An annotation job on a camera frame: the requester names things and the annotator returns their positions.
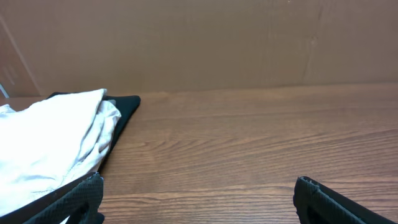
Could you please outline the beige shorts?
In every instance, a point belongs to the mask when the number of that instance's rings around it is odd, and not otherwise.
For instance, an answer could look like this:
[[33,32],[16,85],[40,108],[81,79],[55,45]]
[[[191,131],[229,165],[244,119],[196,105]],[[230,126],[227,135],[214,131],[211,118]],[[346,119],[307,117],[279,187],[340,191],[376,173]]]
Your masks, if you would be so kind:
[[106,90],[1,106],[1,215],[98,170],[121,118]]

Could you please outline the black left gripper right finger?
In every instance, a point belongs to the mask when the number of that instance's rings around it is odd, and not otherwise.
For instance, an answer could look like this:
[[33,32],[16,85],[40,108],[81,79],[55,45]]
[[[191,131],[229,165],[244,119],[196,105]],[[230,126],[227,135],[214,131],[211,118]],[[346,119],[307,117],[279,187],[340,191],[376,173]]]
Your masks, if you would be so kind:
[[293,204],[301,224],[395,224],[307,176],[297,179]]

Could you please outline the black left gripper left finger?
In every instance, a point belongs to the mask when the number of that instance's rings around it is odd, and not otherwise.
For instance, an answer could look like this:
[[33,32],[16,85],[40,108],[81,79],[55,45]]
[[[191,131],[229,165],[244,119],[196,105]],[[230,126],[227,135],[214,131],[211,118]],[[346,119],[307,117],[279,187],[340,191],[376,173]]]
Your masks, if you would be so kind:
[[1,223],[102,224],[103,178],[90,172],[1,217]]

